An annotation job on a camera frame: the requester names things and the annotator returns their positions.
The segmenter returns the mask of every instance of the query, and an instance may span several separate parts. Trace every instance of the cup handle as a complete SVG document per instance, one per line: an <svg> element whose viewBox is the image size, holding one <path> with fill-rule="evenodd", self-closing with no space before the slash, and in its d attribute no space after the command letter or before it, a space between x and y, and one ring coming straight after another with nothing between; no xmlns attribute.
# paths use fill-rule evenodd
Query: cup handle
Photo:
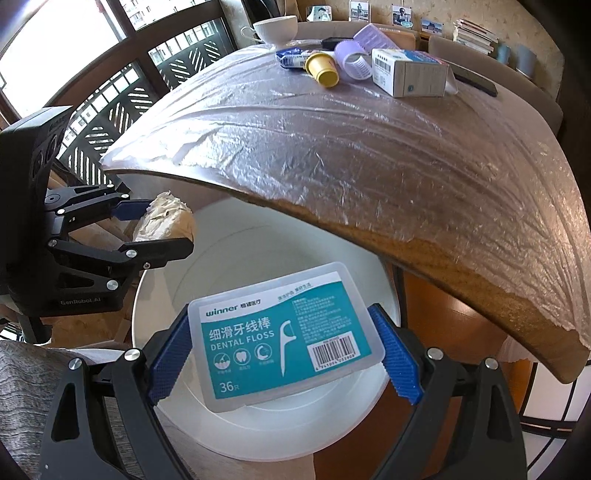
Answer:
<svg viewBox="0 0 591 480"><path fill-rule="evenodd" d="M246 29L248 29L252 35L256 34L256 31L255 31L255 29L254 29L254 28L252 28L252 27L249 27L249 26L246 26L246 27L242 27L242 28L240 29L240 35L242 35L244 38L248 38L249 40L254 40L254 41L257 41L257 42L260 42L260 43L265 43L265 42L264 42L263 40L261 40L260 38L254 38L254 37L252 37L252 36L250 36L250 35L245 35L245 34L244 34L244 31L245 31Z"/></svg>

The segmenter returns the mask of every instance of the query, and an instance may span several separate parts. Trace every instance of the stack of books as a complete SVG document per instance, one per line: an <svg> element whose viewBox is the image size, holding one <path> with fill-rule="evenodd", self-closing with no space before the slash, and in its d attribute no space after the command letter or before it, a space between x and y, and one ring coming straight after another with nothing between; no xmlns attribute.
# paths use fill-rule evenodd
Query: stack of books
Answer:
<svg viewBox="0 0 591 480"><path fill-rule="evenodd" d="M484 55L491 54L499 41L493 32L465 18L454 22L453 41L473 48Z"/></svg>

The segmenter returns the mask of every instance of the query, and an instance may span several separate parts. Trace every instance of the barcode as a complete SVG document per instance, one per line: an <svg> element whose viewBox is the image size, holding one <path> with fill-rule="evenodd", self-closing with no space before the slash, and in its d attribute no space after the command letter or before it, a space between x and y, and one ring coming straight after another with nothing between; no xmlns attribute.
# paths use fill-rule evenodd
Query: barcode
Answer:
<svg viewBox="0 0 591 480"><path fill-rule="evenodd" d="M386 70L386 72L390 73L390 69L391 69L391 65L389 63L384 62L383 60L380 59L375 59L375 64L380 67L383 70Z"/></svg>
<svg viewBox="0 0 591 480"><path fill-rule="evenodd" d="M322 342L308 345L314 371L333 367L359 356L353 332L347 332Z"/></svg>

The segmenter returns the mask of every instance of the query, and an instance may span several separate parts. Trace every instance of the yellow cup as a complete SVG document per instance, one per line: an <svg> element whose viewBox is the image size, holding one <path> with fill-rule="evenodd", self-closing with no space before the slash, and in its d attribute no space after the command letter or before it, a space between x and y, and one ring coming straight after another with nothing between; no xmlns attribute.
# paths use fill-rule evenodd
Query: yellow cup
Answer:
<svg viewBox="0 0 591 480"><path fill-rule="evenodd" d="M313 53L304 65L306 71L323 87L333 87L339 83L339 73L333 57L324 52Z"/></svg>

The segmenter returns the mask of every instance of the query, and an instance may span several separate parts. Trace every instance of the photo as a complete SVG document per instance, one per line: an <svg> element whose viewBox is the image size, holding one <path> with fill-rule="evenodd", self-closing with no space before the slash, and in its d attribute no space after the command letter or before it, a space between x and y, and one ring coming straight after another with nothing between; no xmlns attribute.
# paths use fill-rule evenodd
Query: photo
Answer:
<svg viewBox="0 0 591 480"><path fill-rule="evenodd" d="M328 5L307 7L306 20L308 22L330 22L332 20L332 8Z"/></svg>
<svg viewBox="0 0 591 480"><path fill-rule="evenodd" d="M349 2L349 21L369 22L369 2Z"/></svg>
<svg viewBox="0 0 591 480"><path fill-rule="evenodd" d="M413 9L392 5L392 23L406 28L413 26Z"/></svg>
<svg viewBox="0 0 591 480"><path fill-rule="evenodd" d="M439 22L435 22L434 20L429 20L427 18L423 18L421 20L421 31L432 33L434 35L442 35L443 34L443 24Z"/></svg>

